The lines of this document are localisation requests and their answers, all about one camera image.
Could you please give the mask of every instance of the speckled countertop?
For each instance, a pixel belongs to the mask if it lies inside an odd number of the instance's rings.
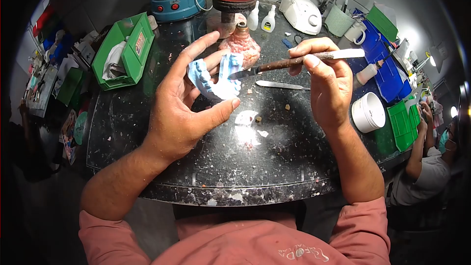
[[[271,4],[260,1],[260,20]],[[99,93],[86,152],[87,168],[92,173],[142,143],[156,87],[180,51],[206,33],[205,17],[206,14],[199,14],[187,21],[161,25],[160,37],[154,40],[139,83]],[[281,40],[285,32],[299,33],[278,9],[275,21],[272,33],[261,29],[250,32],[262,48],[258,64],[287,58],[287,48]],[[324,36],[329,35],[323,28],[315,37]],[[345,38],[333,40],[340,48],[357,48]],[[214,52],[218,45],[209,47],[201,56]],[[351,59],[349,64],[358,72],[366,66],[366,61]],[[141,197],[189,205],[250,206],[309,198],[340,187],[335,158],[325,133],[311,113],[310,92],[260,87],[256,80],[310,86],[306,70],[296,77],[289,76],[286,70],[275,70],[243,80],[241,105],[230,119],[210,131],[187,156],[156,177]],[[379,96],[374,80],[354,92],[352,103],[368,91]],[[290,105],[289,110],[285,109],[286,104]],[[201,95],[192,110],[201,111],[209,105]],[[253,121],[249,126],[237,125],[236,117],[246,110],[257,112],[262,121]],[[268,136],[263,137],[258,130],[268,132]],[[382,129],[358,133],[383,172],[410,156],[410,152],[398,153],[389,118]],[[246,145],[248,137],[256,141],[253,147]]]

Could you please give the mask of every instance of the dark hair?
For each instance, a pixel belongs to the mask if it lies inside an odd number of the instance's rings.
[[[453,157],[453,162],[456,162],[460,157],[461,157],[461,146],[460,146],[460,139],[459,139],[459,133],[458,133],[458,116],[454,116],[453,119],[451,120],[450,125],[453,124],[455,126],[455,130],[453,131],[453,139],[451,139],[452,142],[456,144],[456,151],[455,151],[455,156]]]

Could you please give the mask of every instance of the hand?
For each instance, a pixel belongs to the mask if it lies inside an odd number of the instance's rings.
[[[186,67],[218,38],[219,32],[215,31],[185,48],[157,88],[149,130],[141,149],[165,166],[188,154],[204,134],[227,121],[240,104],[240,100],[234,98],[198,113],[191,111],[200,92],[186,76]],[[210,73],[219,69],[226,53],[226,50],[217,51],[204,58]]]
[[[417,126],[417,131],[419,131],[419,134],[421,134],[421,133],[426,134],[427,133],[427,128],[428,128],[427,123],[425,122],[425,120],[422,117],[420,117],[420,123]]]
[[[433,115],[432,115],[432,110],[430,109],[430,106],[426,102],[420,102],[420,105],[422,106],[422,112],[423,114],[427,117],[427,122],[432,122],[433,121]]]
[[[314,38],[302,41],[289,50],[290,56],[304,57],[304,66],[311,73],[311,108],[315,121],[327,132],[349,125],[349,106],[352,96],[352,71],[344,60],[321,62],[308,54],[334,51],[339,48],[329,38]],[[295,76],[301,65],[289,69]]]
[[[28,107],[26,106],[26,100],[24,98],[21,99],[21,103],[20,103],[20,106],[18,107],[18,109],[20,110],[21,115],[24,115],[24,114],[28,113]]]

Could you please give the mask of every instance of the printed logo on shirt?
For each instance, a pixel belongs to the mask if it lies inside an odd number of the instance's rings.
[[[286,250],[278,250],[278,254],[281,257],[286,257],[288,260],[300,258],[304,254],[313,254],[316,259],[320,259],[323,262],[329,261],[329,257],[324,255],[320,248],[308,247],[304,244],[295,245],[292,249],[287,248]]]
[[[263,29],[267,30],[267,31],[270,31],[271,30],[271,24],[269,22],[266,22],[264,25],[263,25]]]

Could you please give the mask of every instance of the pink shirt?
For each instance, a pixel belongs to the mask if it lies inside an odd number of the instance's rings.
[[[233,221],[180,237],[154,261],[138,246],[126,221],[81,211],[79,222],[90,265],[390,264],[383,197],[344,206],[329,244],[274,221]]]

